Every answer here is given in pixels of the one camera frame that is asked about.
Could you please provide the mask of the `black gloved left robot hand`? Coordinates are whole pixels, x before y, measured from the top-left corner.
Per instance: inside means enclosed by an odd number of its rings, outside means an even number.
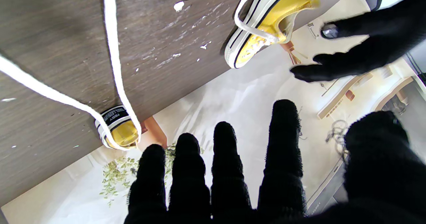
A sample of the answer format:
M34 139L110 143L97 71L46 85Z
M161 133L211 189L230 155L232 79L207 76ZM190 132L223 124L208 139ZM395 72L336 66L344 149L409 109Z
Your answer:
M305 82L332 81L381 68L402 57L425 40L426 0L402 0L391 7L334 20L321 27L327 40L367 35L345 53L318 54L314 64L290 69Z

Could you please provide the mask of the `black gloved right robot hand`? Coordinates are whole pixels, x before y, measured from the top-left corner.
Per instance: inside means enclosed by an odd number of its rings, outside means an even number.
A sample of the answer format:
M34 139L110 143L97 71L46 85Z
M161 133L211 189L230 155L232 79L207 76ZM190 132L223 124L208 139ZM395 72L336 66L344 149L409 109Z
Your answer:
M166 206L165 151L148 146L130 187L125 224L424 224L425 163L391 111L369 113L351 124L344 141L349 152L344 186L347 201L306 216L300 120L295 104L273 105L257 208L251 207L228 122L214 129L212 186L205 184L198 140L179 136Z

